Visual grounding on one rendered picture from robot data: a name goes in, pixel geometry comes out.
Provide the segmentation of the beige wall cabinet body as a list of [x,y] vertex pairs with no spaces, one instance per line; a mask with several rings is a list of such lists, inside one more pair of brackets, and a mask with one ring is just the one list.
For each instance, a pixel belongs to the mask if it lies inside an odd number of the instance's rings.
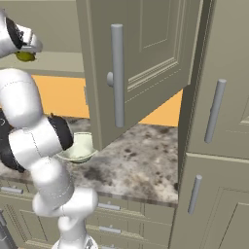
[[10,19],[32,29],[43,50],[31,62],[12,54],[0,68],[14,67],[30,74],[83,78],[84,63],[76,0],[0,0]]

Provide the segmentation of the beige tall cabinet small door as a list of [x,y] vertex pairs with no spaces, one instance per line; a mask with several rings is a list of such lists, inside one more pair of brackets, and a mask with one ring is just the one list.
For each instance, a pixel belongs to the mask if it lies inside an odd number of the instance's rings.
[[[202,180],[190,215],[198,174]],[[170,249],[249,249],[249,160],[186,155]]]

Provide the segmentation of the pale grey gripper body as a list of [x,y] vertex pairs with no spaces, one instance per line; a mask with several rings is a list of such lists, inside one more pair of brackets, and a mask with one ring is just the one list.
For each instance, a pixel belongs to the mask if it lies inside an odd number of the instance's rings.
[[40,53],[43,49],[43,44],[34,33],[25,32],[21,49],[29,53]]

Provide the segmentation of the pale green bowl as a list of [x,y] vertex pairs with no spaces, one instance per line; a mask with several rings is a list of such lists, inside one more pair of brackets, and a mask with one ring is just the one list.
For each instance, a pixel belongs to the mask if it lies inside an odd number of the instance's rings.
[[93,148],[92,135],[90,132],[75,132],[73,145],[65,151],[57,154],[62,160],[73,163],[88,161],[97,151]]

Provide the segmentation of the beige tall cabinet large door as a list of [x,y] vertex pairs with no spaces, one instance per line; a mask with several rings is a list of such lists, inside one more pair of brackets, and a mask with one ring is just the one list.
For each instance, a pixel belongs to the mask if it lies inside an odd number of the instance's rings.
[[[212,141],[206,143],[220,79],[226,88]],[[215,0],[188,150],[249,159],[249,0]]]

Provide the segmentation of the yellow-green pear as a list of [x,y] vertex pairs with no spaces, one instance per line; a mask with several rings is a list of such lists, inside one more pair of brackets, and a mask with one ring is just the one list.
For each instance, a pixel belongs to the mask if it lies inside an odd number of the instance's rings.
[[29,53],[29,52],[16,52],[16,57],[20,61],[28,62],[28,61],[34,61],[35,60],[35,53]]

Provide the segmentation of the beige wall cabinet door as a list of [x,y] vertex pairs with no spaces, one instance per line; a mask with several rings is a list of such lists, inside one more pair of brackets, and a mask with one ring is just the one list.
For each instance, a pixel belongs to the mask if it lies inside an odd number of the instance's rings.
[[[76,0],[93,147],[102,150],[190,83],[204,0]],[[115,126],[111,25],[124,26],[124,127]]]

